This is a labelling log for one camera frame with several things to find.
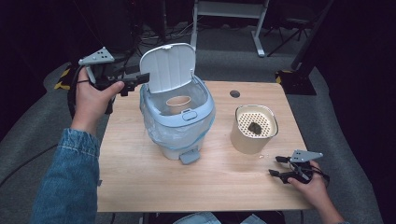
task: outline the left hand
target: left hand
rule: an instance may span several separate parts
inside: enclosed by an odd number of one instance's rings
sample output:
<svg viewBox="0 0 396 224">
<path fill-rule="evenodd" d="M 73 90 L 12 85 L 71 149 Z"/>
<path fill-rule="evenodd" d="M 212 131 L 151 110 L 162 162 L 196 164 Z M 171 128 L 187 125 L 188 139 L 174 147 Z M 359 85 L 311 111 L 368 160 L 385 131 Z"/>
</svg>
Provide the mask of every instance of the left hand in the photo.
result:
<svg viewBox="0 0 396 224">
<path fill-rule="evenodd" d="M 83 67 L 78 81 L 88 80 L 87 69 Z M 76 114 L 70 128 L 96 135 L 99 119 L 105 114 L 108 102 L 124 87 L 122 81 L 116 82 L 103 91 L 97 90 L 90 82 L 80 82 L 76 90 Z"/>
</svg>

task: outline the gray floor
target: gray floor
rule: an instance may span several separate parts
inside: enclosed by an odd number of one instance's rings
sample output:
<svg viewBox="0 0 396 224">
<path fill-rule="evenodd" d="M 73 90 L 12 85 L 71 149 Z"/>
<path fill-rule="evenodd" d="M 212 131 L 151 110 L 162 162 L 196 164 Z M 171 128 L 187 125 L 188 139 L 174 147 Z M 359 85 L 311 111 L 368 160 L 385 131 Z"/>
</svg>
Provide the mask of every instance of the gray floor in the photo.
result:
<svg viewBox="0 0 396 224">
<path fill-rule="evenodd" d="M 275 82 L 274 73 L 290 69 L 302 41 L 292 40 L 272 57 L 259 58 L 248 27 L 240 30 L 206 29 L 198 34 L 195 74 L 203 80 Z M 280 43 L 278 32 L 261 35 L 264 49 Z M 190 42 L 186 35 L 170 42 Z M 141 48 L 143 53 L 150 48 Z M 129 63 L 137 64 L 138 56 Z M 66 91 L 53 86 L 67 66 L 50 73 L 44 81 L 47 94 L 38 100 L 9 131 L 0 143 L 0 179 L 45 148 L 56 144 L 63 128 L 71 119 L 66 104 Z M 336 207 L 351 223 L 382 223 L 372 185 L 353 156 L 333 113 L 325 80 L 317 69 L 310 79 L 316 96 L 287 95 L 308 150 L 319 151 L 318 162 L 331 177 L 328 191 Z M 103 137 L 108 117 L 100 124 Z M 42 175 L 50 165 L 54 150 L 36 158 L 0 188 L 0 223 L 26 223 Z M 287 223 L 300 222 L 299 211 L 284 211 Z M 138 223 L 141 214 L 117 213 L 114 223 Z M 96 223 L 110 223 L 110 213 L 100 213 Z M 314 210 L 304 211 L 304 223 L 320 223 Z"/>
</svg>

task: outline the denim jacket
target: denim jacket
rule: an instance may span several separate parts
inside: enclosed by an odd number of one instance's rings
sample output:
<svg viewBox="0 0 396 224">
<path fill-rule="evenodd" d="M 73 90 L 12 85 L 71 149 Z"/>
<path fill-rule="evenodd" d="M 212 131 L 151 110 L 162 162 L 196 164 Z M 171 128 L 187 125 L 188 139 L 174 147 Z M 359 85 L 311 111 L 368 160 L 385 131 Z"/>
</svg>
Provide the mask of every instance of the denim jacket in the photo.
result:
<svg viewBox="0 0 396 224">
<path fill-rule="evenodd" d="M 94 223 L 99 181 L 99 141 L 78 130 L 64 129 L 52 165 L 42 180 L 30 223 Z M 211 213 L 196 213 L 175 224 L 220 224 Z M 252 215 L 243 224 L 264 224 Z"/>
</svg>

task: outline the brown cup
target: brown cup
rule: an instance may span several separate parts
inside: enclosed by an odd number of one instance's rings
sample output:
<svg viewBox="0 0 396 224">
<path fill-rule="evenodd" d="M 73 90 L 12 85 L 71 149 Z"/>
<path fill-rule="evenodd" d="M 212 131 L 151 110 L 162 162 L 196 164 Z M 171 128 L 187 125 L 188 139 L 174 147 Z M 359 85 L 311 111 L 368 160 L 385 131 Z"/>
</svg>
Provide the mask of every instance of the brown cup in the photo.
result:
<svg viewBox="0 0 396 224">
<path fill-rule="evenodd" d="M 190 96 L 175 96 L 166 101 L 169 106 L 171 114 L 180 114 L 181 111 L 190 108 Z"/>
</svg>

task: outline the beige cup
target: beige cup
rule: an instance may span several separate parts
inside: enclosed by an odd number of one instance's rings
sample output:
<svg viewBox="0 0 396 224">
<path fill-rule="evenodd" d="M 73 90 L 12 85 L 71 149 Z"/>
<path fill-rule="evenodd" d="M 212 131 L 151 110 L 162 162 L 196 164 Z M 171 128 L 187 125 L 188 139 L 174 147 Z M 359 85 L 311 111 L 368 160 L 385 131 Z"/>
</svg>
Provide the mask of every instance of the beige cup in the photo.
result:
<svg viewBox="0 0 396 224">
<path fill-rule="evenodd" d="M 257 132 L 251 131 L 252 123 Z M 241 105 L 235 110 L 231 142 L 236 150 L 245 154 L 262 151 L 272 137 L 277 135 L 277 122 L 273 112 L 263 105 Z"/>
<path fill-rule="evenodd" d="M 166 101 L 172 114 L 180 114 L 181 111 L 190 108 L 190 96 L 175 96 Z"/>
</svg>

